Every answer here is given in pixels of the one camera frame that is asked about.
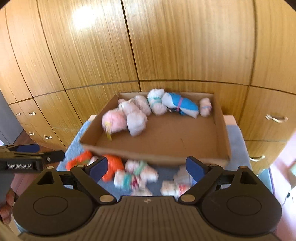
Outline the person's left hand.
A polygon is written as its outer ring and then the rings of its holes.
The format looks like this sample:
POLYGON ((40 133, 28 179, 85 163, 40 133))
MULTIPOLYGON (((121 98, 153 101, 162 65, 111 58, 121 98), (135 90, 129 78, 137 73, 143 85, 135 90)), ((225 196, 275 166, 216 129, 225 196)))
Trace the person's left hand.
POLYGON ((6 202, 1 206, 1 221, 7 225, 11 221, 13 204, 15 202, 15 192, 10 189, 6 194, 6 202))

